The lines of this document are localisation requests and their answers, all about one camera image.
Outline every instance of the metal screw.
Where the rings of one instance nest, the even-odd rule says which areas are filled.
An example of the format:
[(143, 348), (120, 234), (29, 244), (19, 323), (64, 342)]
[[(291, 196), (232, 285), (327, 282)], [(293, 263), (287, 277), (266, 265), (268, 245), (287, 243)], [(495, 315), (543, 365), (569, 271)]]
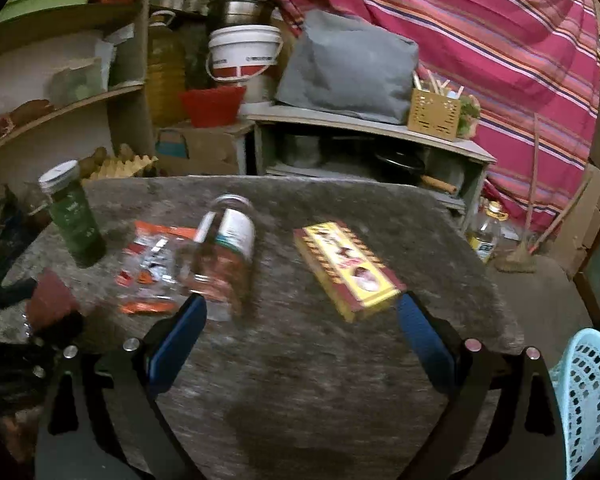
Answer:
[(467, 339), (464, 342), (464, 347), (469, 351), (469, 352), (479, 352), (480, 350), (482, 350), (482, 343), (480, 343), (480, 341), (478, 341), (477, 339)]
[(62, 355), (67, 359), (73, 359), (78, 355), (78, 347), (76, 345), (69, 345), (62, 351)]
[(526, 356), (535, 361), (540, 358), (540, 351), (535, 346), (530, 346), (526, 349)]
[(131, 337), (122, 344), (122, 348), (127, 352), (138, 350), (140, 348), (140, 340), (137, 337)]
[(33, 367), (33, 374), (39, 378), (39, 379), (44, 379), (45, 378), (45, 369), (42, 366), (34, 366)]

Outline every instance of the gray cloth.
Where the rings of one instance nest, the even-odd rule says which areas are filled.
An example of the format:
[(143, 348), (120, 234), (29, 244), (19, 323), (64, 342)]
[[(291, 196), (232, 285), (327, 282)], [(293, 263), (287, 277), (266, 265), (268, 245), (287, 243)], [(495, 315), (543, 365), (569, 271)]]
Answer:
[(404, 124), (418, 44), (370, 23), (306, 14), (276, 99), (292, 106)]
[[(222, 193), (253, 202), (258, 231), (250, 316), (209, 321), (174, 387), (158, 396), (180, 443), (210, 480), (393, 480), (446, 404), (405, 342), (394, 309), (353, 324), (342, 319), (294, 247), (295, 228), (342, 220), (462, 337), (477, 337), (493, 350), (522, 347), (520, 329), (484, 265), (421, 189), (188, 176), (101, 180), (85, 190), (106, 256), (77, 269), (50, 225), (7, 281), (51, 267), (83, 309), (92, 310), (77, 344), (96, 352), (144, 335), (157, 320), (121, 314), (113, 296), (133, 220), (197, 226)], [(16, 339), (21, 327), (21, 305), (0, 312), (0, 340)], [(490, 413), (493, 403), (467, 445), (474, 457)], [(140, 465), (124, 419), (112, 416), (130, 460)]]

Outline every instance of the stainless steel pot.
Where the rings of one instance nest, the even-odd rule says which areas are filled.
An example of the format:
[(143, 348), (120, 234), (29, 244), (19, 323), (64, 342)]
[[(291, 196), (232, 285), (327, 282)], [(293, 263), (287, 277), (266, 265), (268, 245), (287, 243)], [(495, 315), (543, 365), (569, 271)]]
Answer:
[(274, 0), (209, 0), (207, 30), (234, 25), (269, 25)]

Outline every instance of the cooking oil bottle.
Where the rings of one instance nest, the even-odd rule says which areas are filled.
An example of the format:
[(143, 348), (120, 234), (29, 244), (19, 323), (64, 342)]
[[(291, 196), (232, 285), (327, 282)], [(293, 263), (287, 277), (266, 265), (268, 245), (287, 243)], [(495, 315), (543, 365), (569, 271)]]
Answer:
[(185, 52), (169, 28), (175, 13), (157, 10), (149, 18), (146, 97), (155, 126), (171, 126), (186, 118), (179, 94), (185, 91)]
[(489, 261), (502, 236), (500, 222), (508, 217), (508, 214), (502, 212), (500, 202), (489, 202), (486, 208), (478, 212), (467, 231), (466, 239), (469, 245), (484, 263)]

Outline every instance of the blue gripper pad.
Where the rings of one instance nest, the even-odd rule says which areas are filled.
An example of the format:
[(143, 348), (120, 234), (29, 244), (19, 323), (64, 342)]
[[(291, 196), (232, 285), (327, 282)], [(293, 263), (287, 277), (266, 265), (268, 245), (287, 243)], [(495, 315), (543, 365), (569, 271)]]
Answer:
[(398, 323), (432, 386), (449, 395), (456, 387), (456, 362), (438, 332), (407, 292), (397, 303)]
[(174, 326), (147, 363), (148, 389), (152, 395), (171, 388), (206, 323), (206, 303), (192, 296), (176, 314)]

